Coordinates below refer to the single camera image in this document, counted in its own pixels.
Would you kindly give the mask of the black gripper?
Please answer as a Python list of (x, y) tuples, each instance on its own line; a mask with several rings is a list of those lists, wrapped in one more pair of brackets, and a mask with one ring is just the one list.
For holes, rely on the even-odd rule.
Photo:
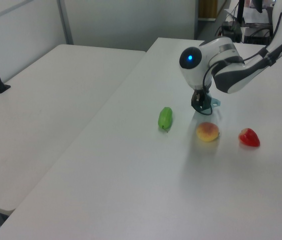
[(211, 96), (203, 89), (196, 89), (191, 97), (191, 106), (196, 110), (202, 112), (210, 112)]

